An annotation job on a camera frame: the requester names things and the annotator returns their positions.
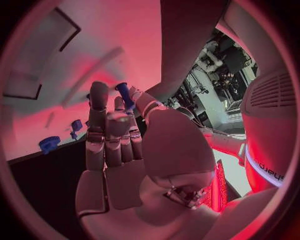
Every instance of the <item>blue object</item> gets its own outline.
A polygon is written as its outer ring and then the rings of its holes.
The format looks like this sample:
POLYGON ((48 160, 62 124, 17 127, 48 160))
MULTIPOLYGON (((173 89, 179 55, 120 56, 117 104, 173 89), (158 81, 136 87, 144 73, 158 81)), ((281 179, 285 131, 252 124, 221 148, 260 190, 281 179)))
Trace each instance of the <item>blue object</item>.
POLYGON ((74 131, 71 131, 70 135, 71 135, 72 139, 77 140, 77 135, 74 131))
POLYGON ((72 126, 72 129, 73 129, 73 132, 77 132, 77 131, 79 131, 80 129, 83 128, 83 124, 80 121, 80 119, 75 120, 74 122, 72 122, 71 126, 72 126))
POLYGON ((125 107, 126 109, 134 109, 135 108, 135 103, 130 99, 129 97, 129 90, 127 87, 127 83, 126 82, 122 82, 120 84, 118 84, 115 87, 116 90, 119 91, 119 93, 121 94, 124 102, 125 102, 125 107))
POLYGON ((43 154, 48 154, 50 151, 57 149, 58 144, 61 142, 59 136, 50 136, 39 142, 39 147, 43 154))

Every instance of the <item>ventilation grille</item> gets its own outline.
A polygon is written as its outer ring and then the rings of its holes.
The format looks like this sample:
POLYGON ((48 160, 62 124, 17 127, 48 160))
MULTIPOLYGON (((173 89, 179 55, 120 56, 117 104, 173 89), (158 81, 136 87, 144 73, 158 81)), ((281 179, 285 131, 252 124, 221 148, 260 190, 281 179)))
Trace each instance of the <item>ventilation grille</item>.
POLYGON ((289 74, 280 74, 257 84, 251 93, 250 104, 259 108, 295 106, 295 94, 289 74))

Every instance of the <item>light strip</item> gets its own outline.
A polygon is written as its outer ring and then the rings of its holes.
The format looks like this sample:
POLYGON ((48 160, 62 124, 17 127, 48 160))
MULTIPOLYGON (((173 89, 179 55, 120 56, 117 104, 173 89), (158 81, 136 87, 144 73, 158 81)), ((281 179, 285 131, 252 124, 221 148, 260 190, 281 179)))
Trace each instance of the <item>light strip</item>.
POLYGON ((264 170, 262 170, 260 167, 257 166, 257 163, 253 160, 251 157, 249 150, 248 150, 248 145, 246 144, 246 149, 245 149, 245 154, 247 157, 248 162, 250 165, 256 170, 256 172, 262 176, 264 179, 266 179, 269 183, 275 185, 276 187, 280 187, 282 185, 282 182, 277 180, 276 178, 271 177, 269 174, 267 174, 264 170))

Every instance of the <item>blue plastic part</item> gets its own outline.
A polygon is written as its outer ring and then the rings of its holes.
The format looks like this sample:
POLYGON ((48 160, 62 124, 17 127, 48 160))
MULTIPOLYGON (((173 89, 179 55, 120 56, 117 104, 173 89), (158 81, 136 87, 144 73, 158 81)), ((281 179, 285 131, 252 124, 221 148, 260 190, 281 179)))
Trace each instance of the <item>blue plastic part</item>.
POLYGON ((79 131, 80 129, 83 128, 83 124, 80 121, 80 119, 75 120, 74 122, 72 122, 71 126, 72 126, 72 129, 73 129, 73 132, 77 132, 77 131, 79 131))
POLYGON ((125 102, 126 109, 127 110, 134 109, 135 103, 129 97, 129 89, 127 87, 127 83, 126 82, 120 83, 115 87, 115 89, 118 90, 120 95, 122 96, 122 98, 125 102))
POLYGON ((71 131, 70 135, 71 135, 72 139, 77 140, 77 135, 74 131, 71 131))
POLYGON ((50 151, 57 149, 60 142, 59 136, 50 136, 40 141, 38 145, 44 154, 48 154, 50 151))

